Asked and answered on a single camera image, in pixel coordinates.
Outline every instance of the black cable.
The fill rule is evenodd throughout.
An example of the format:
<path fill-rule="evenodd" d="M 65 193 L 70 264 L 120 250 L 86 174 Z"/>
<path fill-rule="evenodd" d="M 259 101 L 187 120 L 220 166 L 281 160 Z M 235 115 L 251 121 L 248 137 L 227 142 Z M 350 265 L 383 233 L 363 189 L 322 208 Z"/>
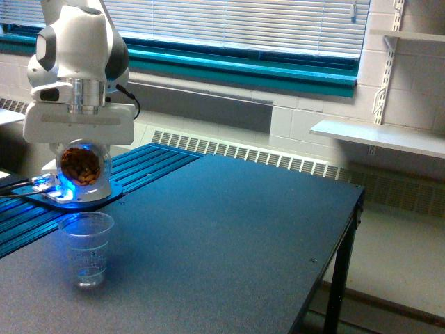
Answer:
<path fill-rule="evenodd" d="M 17 197 L 24 197 L 24 196 L 30 196 L 30 195 L 37 195 L 39 193 L 46 193 L 46 191 L 33 191 L 32 193 L 1 195 L 0 198 L 17 198 Z"/>
<path fill-rule="evenodd" d="M 6 191 L 11 191 L 16 188 L 20 188 L 21 186 L 31 186 L 31 181 L 16 183 L 16 184 L 13 184 L 12 186 L 5 186 L 4 188 L 0 189 L 0 193 L 4 193 Z"/>
<path fill-rule="evenodd" d="M 33 191 L 31 193 L 18 193 L 18 194 L 12 193 L 12 194 L 9 194 L 9 195 L 1 195 L 0 198 L 17 198 L 17 197 L 38 195 L 39 193 L 50 193 L 50 192 L 55 191 L 55 190 L 56 190 L 56 187 L 55 186 L 51 186 L 49 188 L 46 188 L 45 190 Z"/>
<path fill-rule="evenodd" d="M 125 89 L 124 86 L 122 86 L 120 84 L 116 85 L 116 89 L 118 91 L 120 91 L 121 93 L 124 93 L 128 98 L 132 99 L 138 105 L 138 112 L 136 113 L 136 116 L 134 116 L 134 118 L 133 118 L 135 120 L 140 114 L 140 103 L 139 103 L 138 99 L 136 99 L 136 96 L 134 96 L 133 93 L 130 93 L 127 89 Z"/>

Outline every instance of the window sill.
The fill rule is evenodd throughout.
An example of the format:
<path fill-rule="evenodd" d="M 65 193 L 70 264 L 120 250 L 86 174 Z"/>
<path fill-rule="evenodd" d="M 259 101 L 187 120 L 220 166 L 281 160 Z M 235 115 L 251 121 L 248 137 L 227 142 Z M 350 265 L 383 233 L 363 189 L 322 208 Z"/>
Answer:
<path fill-rule="evenodd" d="M 35 37 L 0 35 L 0 51 L 34 54 Z M 357 81 L 350 70 L 292 65 L 198 54 L 129 44 L 130 67 L 186 77 L 257 86 L 259 89 L 298 91 L 352 97 Z"/>

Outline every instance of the window blinds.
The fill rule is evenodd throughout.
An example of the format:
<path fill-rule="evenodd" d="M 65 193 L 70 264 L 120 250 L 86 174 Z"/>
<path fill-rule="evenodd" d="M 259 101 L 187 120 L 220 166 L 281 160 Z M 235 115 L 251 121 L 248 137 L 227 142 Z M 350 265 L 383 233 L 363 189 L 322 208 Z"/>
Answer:
<path fill-rule="evenodd" d="M 123 36 L 359 58 L 370 0 L 104 0 Z M 0 0 L 3 23 L 43 26 L 39 0 Z"/>

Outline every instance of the metal cylinder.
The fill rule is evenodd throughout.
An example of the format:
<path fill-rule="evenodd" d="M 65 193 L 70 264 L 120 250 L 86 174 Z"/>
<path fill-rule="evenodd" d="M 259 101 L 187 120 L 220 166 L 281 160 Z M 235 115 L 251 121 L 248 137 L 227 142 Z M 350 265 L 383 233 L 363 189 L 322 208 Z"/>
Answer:
<path fill-rule="evenodd" d="M 68 111 L 73 114 L 96 114 L 105 105 L 105 85 L 101 81 L 87 79 L 60 78 L 72 84 L 72 99 Z"/>

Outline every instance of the clear plastic container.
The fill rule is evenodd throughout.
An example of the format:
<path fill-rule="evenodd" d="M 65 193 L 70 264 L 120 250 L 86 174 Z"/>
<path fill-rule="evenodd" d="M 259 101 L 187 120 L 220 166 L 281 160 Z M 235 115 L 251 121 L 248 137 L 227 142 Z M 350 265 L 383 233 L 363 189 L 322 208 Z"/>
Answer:
<path fill-rule="evenodd" d="M 57 155 L 57 171 L 62 189 L 73 199 L 98 200 L 111 194 L 111 156 L 104 145 L 79 139 Z"/>
<path fill-rule="evenodd" d="M 73 214 L 59 223 L 72 282 L 92 289 L 105 279 L 108 241 L 114 220 L 101 212 Z"/>

